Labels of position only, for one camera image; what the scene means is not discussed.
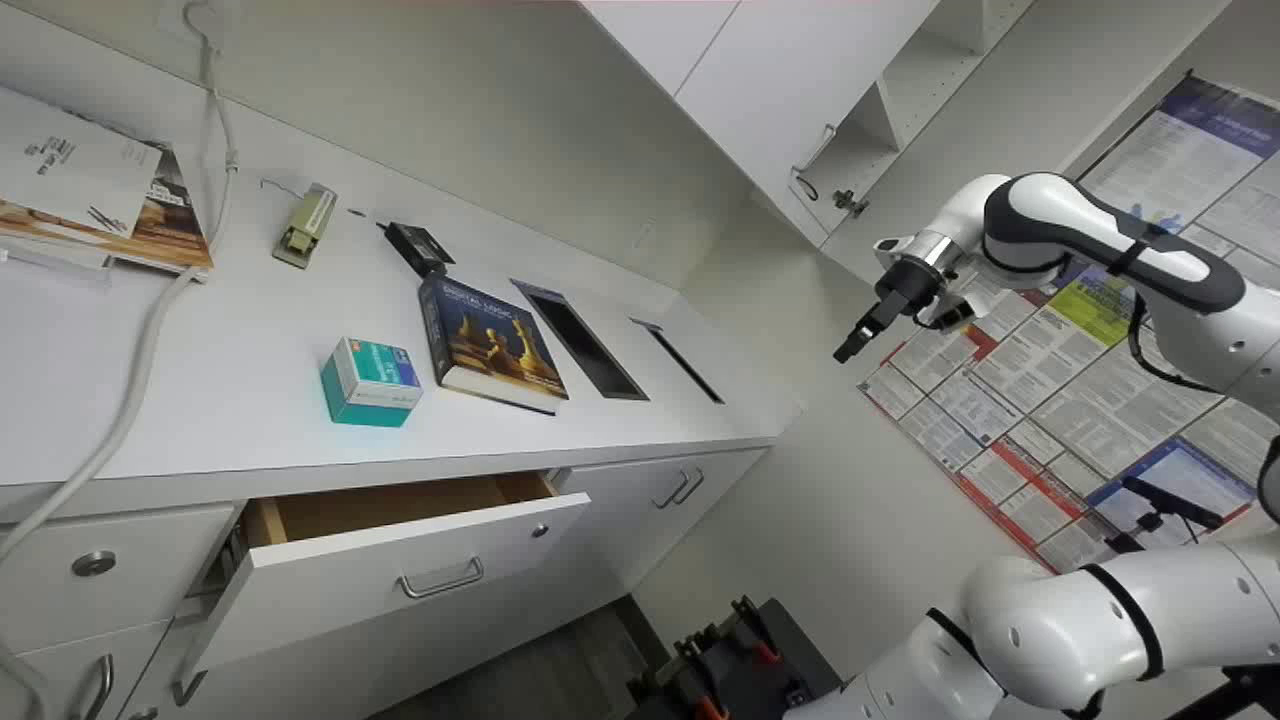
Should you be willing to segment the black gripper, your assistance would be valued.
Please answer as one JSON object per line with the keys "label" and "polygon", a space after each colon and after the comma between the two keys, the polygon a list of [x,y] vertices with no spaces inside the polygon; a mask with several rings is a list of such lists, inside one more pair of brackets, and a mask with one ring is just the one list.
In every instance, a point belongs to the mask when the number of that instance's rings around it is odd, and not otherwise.
{"label": "black gripper", "polygon": [[[945,273],[915,259],[901,255],[880,281],[878,281],[878,315],[891,324],[897,315],[913,315],[930,308],[945,287]],[[855,319],[855,328],[838,344],[834,362],[848,365],[863,344],[880,338],[878,319]]]}

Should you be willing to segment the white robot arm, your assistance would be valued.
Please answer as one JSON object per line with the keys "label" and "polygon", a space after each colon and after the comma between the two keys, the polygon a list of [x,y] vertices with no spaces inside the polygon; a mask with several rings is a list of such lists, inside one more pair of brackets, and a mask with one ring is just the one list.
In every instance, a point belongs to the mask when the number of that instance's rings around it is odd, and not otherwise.
{"label": "white robot arm", "polygon": [[[1280,417],[1280,291],[1056,173],[979,175],[920,232],[887,241],[878,304],[848,341],[867,344],[901,315],[933,315],[969,252],[1006,273],[1105,266],[1135,287],[1169,365]],[[1001,555],[963,580],[952,616],[925,616],[855,679],[784,720],[991,720],[1009,701],[1087,717],[1116,683],[1276,665],[1276,533],[1126,552],[1077,571]]]}

